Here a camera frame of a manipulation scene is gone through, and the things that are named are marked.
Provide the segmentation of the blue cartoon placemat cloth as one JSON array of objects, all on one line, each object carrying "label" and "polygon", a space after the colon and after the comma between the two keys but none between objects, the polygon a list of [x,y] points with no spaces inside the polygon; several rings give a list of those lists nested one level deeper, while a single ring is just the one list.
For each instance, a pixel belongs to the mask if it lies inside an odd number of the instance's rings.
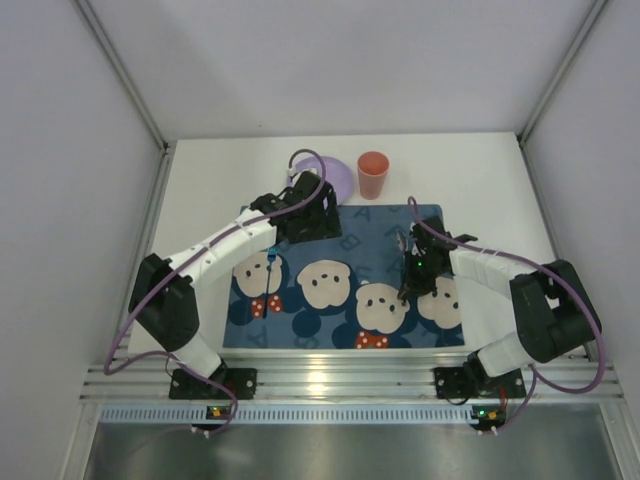
[{"label": "blue cartoon placemat cloth", "polygon": [[413,217],[401,205],[342,206],[338,238],[280,243],[267,317],[267,251],[231,274],[223,345],[243,349],[442,348],[463,345],[451,276],[439,292],[401,302],[403,255],[396,231]]}]

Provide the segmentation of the purple plastic plate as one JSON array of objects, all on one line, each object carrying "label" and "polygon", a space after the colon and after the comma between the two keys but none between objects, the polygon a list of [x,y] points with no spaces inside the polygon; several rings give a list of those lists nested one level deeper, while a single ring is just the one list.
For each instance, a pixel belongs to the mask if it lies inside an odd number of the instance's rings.
[{"label": "purple plastic plate", "polygon": [[[354,174],[341,160],[330,156],[323,156],[322,159],[326,169],[326,181],[334,188],[337,204],[343,205],[354,193]],[[296,160],[288,171],[287,185],[292,186],[303,171],[320,175],[321,166],[317,158],[307,155],[302,160]]]}]

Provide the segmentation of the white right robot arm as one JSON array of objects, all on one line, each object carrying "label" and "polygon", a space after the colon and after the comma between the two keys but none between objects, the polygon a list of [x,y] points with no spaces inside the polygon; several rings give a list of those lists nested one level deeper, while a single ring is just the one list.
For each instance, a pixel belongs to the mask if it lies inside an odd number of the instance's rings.
[{"label": "white right robot arm", "polygon": [[467,357],[470,379],[486,383],[532,363],[547,363],[590,341],[602,344],[601,322],[574,268],[565,260],[540,265],[524,257],[477,246],[431,216],[396,233],[404,265],[398,298],[439,292],[437,280],[459,277],[510,301],[515,330]]}]

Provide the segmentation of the green handled metal spoon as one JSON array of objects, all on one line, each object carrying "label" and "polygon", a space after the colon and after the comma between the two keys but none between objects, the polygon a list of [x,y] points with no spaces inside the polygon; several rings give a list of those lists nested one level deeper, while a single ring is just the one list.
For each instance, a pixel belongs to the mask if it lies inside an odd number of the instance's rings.
[{"label": "green handled metal spoon", "polygon": [[405,233],[402,230],[396,231],[396,241],[400,252],[404,254],[408,250],[409,243]]}]

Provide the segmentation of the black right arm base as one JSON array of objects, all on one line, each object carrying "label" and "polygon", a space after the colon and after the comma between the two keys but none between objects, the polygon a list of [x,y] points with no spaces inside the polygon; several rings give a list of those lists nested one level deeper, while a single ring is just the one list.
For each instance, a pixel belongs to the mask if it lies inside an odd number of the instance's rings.
[{"label": "black right arm base", "polygon": [[436,397],[442,400],[523,399],[526,388],[522,372],[513,370],[499,377],[472,380],[463,367],[437,367],[433,371]]}]

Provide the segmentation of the orange plastic cup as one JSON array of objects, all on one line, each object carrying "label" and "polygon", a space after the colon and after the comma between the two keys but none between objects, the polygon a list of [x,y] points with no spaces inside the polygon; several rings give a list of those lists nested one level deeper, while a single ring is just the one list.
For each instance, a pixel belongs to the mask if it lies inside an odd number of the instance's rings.
[{"label": "orange plastic cup", "polygon": [[358,158],[359,190],[365,200],[374,200],[380,196],[389,166],[389,159],[381,152],[365,152]]}]

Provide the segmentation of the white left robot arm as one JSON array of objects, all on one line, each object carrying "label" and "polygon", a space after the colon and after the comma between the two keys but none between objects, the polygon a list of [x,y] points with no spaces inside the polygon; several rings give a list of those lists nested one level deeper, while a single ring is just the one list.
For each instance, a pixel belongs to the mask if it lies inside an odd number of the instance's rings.
[{"label": "white left robot arm", "polygon": [[162,258],[151,254],[139,266],[129,318],[180,363],[211,379],[224,361],[200,332],[197,289],[231,272],[250,256],[289,244],[341,234],[334,187],[311,171],[279,194],[255,199],[225,228],[192,247]]}]

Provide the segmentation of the blue handled fork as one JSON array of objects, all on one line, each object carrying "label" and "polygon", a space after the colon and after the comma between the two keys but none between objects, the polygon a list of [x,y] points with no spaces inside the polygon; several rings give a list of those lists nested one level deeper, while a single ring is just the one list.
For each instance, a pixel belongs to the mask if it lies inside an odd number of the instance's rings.
[{"label": "blue handled fork", "polygon": [[271,297],[271,283],[273,280],[274,272],[277,270],[277,260],[278,260],[278,252],[275,247],[270,247],[267,251],[267,280],[266,287],[264,293],[264,310],[262,318],[265,319],[268,314],[269,305],[270,305],[270,297]]}]

